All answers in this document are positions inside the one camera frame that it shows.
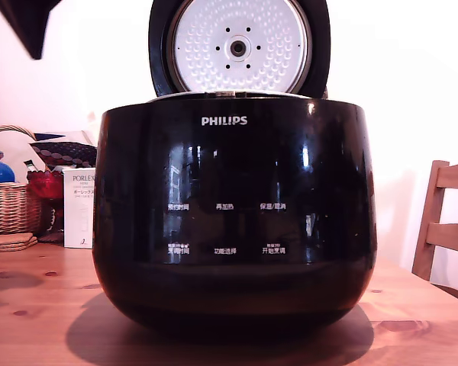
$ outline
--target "philips logo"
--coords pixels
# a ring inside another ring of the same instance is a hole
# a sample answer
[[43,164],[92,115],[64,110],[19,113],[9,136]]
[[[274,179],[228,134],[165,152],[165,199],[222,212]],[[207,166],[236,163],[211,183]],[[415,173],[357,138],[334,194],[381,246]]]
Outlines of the philips logo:
[[231,117],[202,117],[202,126],[244,126],[247,124],[247,116]]

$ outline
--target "wooden table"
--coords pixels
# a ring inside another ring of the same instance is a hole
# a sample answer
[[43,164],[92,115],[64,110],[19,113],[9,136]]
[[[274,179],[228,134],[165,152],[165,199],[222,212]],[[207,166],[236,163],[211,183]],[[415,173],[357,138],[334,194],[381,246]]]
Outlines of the wooden table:
[[0,365],[458,366],[458,300],[380,259],[359,306],[311,339],[193,345],[131,322],[92,253],[37,244],[0,253]]

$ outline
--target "product box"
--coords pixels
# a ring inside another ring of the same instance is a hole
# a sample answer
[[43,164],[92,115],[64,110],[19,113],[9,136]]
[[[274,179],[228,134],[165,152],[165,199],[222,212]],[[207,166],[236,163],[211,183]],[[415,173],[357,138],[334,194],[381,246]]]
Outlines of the product box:
[[64,246],[93,247],[95,168],[64,169]]

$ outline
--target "open lid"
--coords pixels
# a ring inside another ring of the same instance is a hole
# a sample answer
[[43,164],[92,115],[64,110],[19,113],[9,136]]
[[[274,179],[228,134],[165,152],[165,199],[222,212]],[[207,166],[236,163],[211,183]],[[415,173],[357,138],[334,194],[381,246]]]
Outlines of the open lid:
[[322,98],[331,62],[325,0],[154,0],[158,96],[254,90]]

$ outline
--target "inner lid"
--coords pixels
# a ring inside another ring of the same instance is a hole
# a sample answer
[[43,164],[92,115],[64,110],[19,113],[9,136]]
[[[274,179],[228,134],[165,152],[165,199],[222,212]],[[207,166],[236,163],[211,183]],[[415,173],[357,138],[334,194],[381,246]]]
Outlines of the inner lid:
[[296,0],[185,0],[167,52],[181,92],[292,93],[311,64],[311,28]]

